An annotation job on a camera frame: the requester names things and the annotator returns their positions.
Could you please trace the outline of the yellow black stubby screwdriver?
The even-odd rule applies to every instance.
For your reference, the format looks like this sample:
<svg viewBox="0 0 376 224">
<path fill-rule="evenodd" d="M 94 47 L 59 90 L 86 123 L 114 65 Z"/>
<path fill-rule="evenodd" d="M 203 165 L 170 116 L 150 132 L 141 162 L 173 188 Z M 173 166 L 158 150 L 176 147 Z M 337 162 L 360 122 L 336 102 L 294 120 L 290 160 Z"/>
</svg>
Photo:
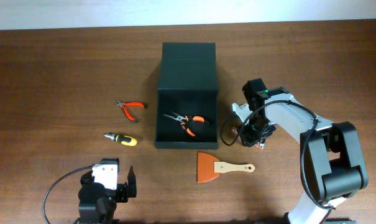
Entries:
<svg viewBox="0 0 376 224">
<path fill-rule="evenodd" d="M 116 134 L 116 133 L 106 133 L 106 134 L 103 134 L 103 136 L 114 142 L 121 143 L 122 145 L 125 145 L 125 146 L 137 145 L 137 140 L 131 136 Z"/>
</svg>

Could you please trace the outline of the orange scraper wooden handle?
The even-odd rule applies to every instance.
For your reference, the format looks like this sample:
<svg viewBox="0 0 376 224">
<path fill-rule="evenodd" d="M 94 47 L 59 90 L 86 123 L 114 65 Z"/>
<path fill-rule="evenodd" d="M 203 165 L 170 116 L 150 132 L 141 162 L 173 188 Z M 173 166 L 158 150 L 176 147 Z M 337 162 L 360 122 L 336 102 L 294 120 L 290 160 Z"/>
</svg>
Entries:
<svg viewBox="0 0 376 224">
<path fill-rule="evenodd" d="M 210 182 L 227 172 L 253 172 L 253 164 L 231 164 L 220 161 L 205 152 L 197 153 L 196 180 L 197 183 Z"/>
</svg>

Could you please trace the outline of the red handled cutting pliers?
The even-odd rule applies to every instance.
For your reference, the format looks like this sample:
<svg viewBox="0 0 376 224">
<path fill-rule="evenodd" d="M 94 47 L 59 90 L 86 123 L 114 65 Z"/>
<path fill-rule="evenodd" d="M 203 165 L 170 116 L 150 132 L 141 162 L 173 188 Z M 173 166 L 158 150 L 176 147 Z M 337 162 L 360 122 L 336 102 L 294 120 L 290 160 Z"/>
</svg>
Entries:
<svg viewBox="0 0 376 224">
<path fill-rule="evenodd" d="M 126 118 L 133 123 L 137 123 L 138 120 L 130 112 L 129 107 L 138 107 L 146 109 L 147 105 L 139 101 L 116 101 L 116 105 L 124 112 Z"/>
</svg>

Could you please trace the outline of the orange black needle-nose pliers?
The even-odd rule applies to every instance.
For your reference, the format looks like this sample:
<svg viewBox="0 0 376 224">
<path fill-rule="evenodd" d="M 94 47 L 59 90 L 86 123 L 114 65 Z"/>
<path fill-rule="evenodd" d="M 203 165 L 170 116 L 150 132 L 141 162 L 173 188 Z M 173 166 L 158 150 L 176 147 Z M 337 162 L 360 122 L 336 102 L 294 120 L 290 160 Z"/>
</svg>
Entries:
<svg viewBox="0 0 376 224">
<path fill-rule="evenodd" d="M 197 137 L 198 135 L 195 134 L 190 128 L 192 124 L 196 124 L 196 123 L 211 124 L 211 122 L 208 119 L 202 116 L 193 116 L 193 115 L 182 116 L 175 112 L 172 112 L 172 115 L 169 115 L 169 114 L 163 114 L 163 115 L 175 121 L 178 121 L 180 123 L 181 128 L 187 134 L 189 134 L 191 137 L 194 137 L 194 138 Z"/>
</svg>

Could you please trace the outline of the black cardboard box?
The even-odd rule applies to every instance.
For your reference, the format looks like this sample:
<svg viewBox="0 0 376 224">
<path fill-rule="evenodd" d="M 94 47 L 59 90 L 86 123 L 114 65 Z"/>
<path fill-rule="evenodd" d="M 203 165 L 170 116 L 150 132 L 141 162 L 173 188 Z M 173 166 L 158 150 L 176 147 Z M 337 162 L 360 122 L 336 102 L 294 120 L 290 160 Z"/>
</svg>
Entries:
<svg viewBox="0 0 376 224">
<path fill-rule="evenodd" d="M 217 149 L 218 75 L 214 43 L 165 42 L 158 79 L 157 149 Z M 178 121 L 164 116 L 202 116 L 211 124 L 196 123 L 191 137 Z"/>
</svg>

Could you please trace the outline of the orange socket bit rail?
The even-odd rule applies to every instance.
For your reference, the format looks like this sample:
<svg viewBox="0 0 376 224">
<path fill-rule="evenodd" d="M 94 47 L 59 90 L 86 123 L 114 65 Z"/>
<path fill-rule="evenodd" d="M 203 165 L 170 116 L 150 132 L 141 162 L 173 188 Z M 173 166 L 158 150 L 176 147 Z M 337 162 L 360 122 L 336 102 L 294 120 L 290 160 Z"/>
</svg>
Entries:
<svg viewBox="0 0 376 224">
<path fill-rule="evenodd" d="M 232 127 L 232 133 L 235 134 L 244 147 L 253 147 L 262 150 L 265 147 L 265 141 L 260 140 L 258 132 L 252 128 L 244 128 L 243 131 L 239 134 L 240 129 L 237 127 Z"/>
</svg>

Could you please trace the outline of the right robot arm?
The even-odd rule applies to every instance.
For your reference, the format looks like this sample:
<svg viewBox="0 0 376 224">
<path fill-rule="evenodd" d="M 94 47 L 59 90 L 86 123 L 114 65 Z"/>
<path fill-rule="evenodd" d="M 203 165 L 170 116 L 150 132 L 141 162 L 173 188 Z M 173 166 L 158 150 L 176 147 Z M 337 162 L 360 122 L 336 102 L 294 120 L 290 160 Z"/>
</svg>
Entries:
<svg viewBox="0 0 376 224">
<path fill-rule="evenodd" d="M 366 188 L 369 178 L 355 126 L 322 118 L 285 88 L 269 90 L 262 79 L 248 81 L 246 104 L 234 107 L 242 121 L 238 136 L 247 147 L 263 148 L 279 126 L 300 145 L 304 192 L 282 223 L 324 223 L 338 205 Z"/>
</svg>

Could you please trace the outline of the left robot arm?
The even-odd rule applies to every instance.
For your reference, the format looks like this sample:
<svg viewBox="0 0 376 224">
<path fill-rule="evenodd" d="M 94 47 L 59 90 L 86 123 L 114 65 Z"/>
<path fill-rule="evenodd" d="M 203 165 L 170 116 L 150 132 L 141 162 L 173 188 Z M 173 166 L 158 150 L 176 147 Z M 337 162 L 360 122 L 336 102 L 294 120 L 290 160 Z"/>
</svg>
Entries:
<svg viewBox="0 0 376 224">
<path fill-rule="evenodd" d="M 114 218 L 117 205 L 137 196 L 137 182 L 133 167 L 127 182 L 118 182 L 119 159 L 104 158 L 81 176 L 78 192 L 80 223 L 120 223 Z"/>
</svg>

